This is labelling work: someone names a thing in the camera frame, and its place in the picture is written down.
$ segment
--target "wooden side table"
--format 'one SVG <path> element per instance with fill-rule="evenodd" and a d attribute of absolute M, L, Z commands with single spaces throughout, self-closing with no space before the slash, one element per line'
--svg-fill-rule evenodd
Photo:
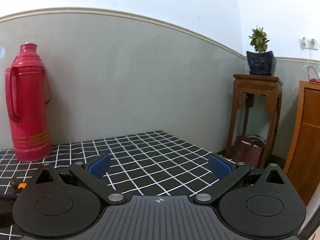
<path fill-rule="evenodd" d="M 241 108 L 245 98 L 245 114 L 242 134 L 245 135 L 249 109 L 253 106 L 254 95 L 267 96 L 266 111 L 270 117 L 270 125 L 266 145 L 260 160 L 259 168 L 265 166 L 267 158 L 271 155 L 278 130 L 281 98 L 282 98 L 282 81 L 278 77 L 258 76 L 258 75 L 241 75 L 234 74 L 233 83 L 232 112 L 229 127 L 228 141 L 226 145 L 226 156 L 230 156 L 233 131 L 235 128 L 236 111 Z"/>

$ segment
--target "red object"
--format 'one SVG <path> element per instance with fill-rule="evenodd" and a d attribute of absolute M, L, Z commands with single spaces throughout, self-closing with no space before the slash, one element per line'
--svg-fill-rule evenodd
<path fill-rule="evenodd" d="M 258 168 L 264 147 L 265 144 L 256 136 L 238 135 L 230 157 L 235 162 L 244 162 L 252 168 Z"/>
<path fill-rule="evenodd" d="M 318 79 L 315 79 L 315 78 L 310 79 L 309 81 L 310 81 L 311 83 L 320 83 L 320 81 L 319 81 Z"/>
<path fill-rule="evenodd" d="M 37 45 L 26 43 L 5 71 L 5 95 L 14 152 L 19 161 L 40 160 L 50 154 L 45 105 L 51 91 Z M 44 80 L 50 98 L 44 99 Z"/>

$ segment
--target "wall molding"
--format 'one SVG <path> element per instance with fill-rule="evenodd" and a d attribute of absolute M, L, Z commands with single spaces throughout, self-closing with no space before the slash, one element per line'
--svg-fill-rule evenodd
<path fill-rule="evenodd" d="M 114 17 L 122 17 L 137 21 L 143 21 L 155 25 L 159 25 L 162 27 L 170 28 L 182 33 L 189 34 L 191 36 L 194 36 L 196 38 L 199 38 L 203 41 L 206 41 L 208 43 L 211 43 L 215 46 L 218 46 L 242 59 L 246 59 L 247 57 L 243 55 L 242 53 L 231 49 L 227 47 L 226 45 L 215 41 L 213 39 L 210 39 L 204 35 L 201 35 L 199 33 L 193 32 L 189 29 L 183 28 L 181 26 L 171 24 L 165 21 L 157 20 L 151 17 L 142 16 L 139 14 L 134 13 L 128 13 L 123 11 L 116 11 L 116 10 L 110 10 L 110 9 L 100 9 L 100 8 L 83 8 L 83 7 L 58 7 L 58 8 L 42 8 L 42 9 L 35 9 L 35 10 L 29 10 L 19 13 L 14 13 L 6 16 L 0 17 L 0 23 L 5 21 L 10 21 L 17 18 L 23 18 L 28 16 L 36 16 L 36 15 L 44 15 L 44 14 L 60 14 L 60 13 L 75 13 L 75 14 L 95 14 L 95 15 L 106 15 L 106 16 L 114 16 Z M 276 57 L 277 60 L 287 60 L 287 61 L 298 61 L 298 62 L 308 62 L 309 59 L 306 58 L 294 58 L 294 57 Z M 311 59 L 309 61 L 310 63 L 314 64 L 320 64 L 320 60 Z"/>

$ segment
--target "metal screw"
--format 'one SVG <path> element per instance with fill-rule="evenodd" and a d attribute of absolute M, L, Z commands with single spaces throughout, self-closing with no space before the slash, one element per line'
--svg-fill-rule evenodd
<path fill-rule="evenodd" d="M 120 201 L 120 200 L 123 200 L 123 198 L 124 198 L 124 196 L 119 193 L 113 193 L 108 196 L 108 199 L 111 201 Z"/>
<path fill-rule="evenodd" d="M 201 193 L 196 195 L 196 199 L 199 201 L 209 201 L 211 199 L 211 196 L 206 193 Z"/>

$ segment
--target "wooden cabinet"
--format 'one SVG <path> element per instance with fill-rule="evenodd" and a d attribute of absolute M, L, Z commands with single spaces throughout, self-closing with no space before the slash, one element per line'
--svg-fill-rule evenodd
<path fill-rule="evenodd" d="M 320 183 L 320 84 L 300 81 L 297 118 L 284 172 L 307 205 Z"/>

